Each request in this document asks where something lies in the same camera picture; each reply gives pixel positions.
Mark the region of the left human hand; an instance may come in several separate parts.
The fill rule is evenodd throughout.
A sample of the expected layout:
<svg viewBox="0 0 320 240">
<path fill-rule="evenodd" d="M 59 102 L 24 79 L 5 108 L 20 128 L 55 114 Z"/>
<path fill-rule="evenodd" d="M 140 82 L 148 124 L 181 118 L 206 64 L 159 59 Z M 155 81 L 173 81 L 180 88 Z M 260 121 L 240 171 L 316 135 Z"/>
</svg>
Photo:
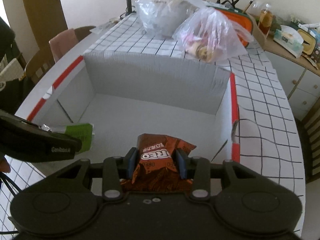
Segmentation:
<svg viewBox="0 0 320 240">
<path fill-rule="evenodd" d="M 3 156 L 0 160 L 0 172 L 10 173 L 10 171 L 11 171 L 11 167 L 8 161 L 6 160 L 6 158 Z"/>
</svg>

